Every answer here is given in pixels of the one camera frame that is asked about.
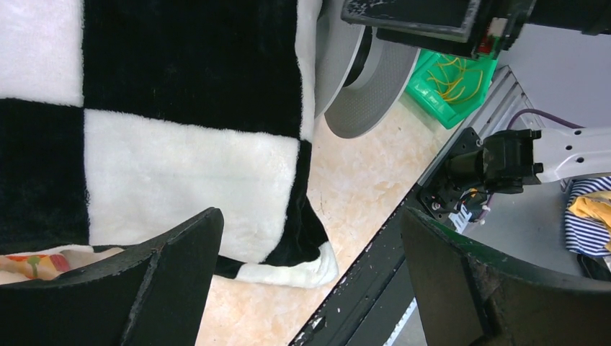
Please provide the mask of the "grey plastic cable spool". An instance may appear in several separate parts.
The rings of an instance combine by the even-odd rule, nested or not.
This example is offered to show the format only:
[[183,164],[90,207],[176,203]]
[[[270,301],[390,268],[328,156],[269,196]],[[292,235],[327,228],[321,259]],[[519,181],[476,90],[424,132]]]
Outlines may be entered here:
[[420,49],[378,38],[379,30],[340,17],[343,1],[323,1],[316,28],[316,116],[332,133],[357,138],[403,94]]

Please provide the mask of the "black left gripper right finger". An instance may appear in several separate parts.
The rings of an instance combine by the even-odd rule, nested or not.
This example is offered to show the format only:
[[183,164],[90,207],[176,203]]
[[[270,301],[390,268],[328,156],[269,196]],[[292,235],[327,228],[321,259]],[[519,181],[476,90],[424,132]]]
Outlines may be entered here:
[[429,345],[608,345],[610,284],[530,264],[420,210],[401,238]]

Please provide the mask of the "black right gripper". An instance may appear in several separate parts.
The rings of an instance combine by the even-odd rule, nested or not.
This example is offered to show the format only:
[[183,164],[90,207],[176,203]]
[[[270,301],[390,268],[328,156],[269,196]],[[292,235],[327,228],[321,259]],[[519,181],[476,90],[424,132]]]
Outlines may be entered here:
[[345,1],[341,18],[377,27],[376,38],[391,43],[462,58],[497,58],[514,45],[528,24],[609,35],[610,0]]

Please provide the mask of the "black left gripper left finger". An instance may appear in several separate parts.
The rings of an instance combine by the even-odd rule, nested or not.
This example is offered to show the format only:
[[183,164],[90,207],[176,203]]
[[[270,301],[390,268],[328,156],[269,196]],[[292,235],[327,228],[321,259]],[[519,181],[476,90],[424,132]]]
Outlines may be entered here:
[[208,208],[53,280],[1,287],[3,345],[193,345],[223,233]]

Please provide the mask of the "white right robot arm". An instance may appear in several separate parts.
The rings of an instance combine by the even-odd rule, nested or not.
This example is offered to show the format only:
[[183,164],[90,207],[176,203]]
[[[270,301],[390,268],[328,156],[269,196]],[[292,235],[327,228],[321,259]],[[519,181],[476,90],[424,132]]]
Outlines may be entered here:
[[[497,57],[526,24],[610,33],[608,1],[346,1],[341,18],[378,37],[463,58]],[[463,130],[405,203],[441,223],[469,193],[517,194],[527,185],[610,173],[610,130]]]

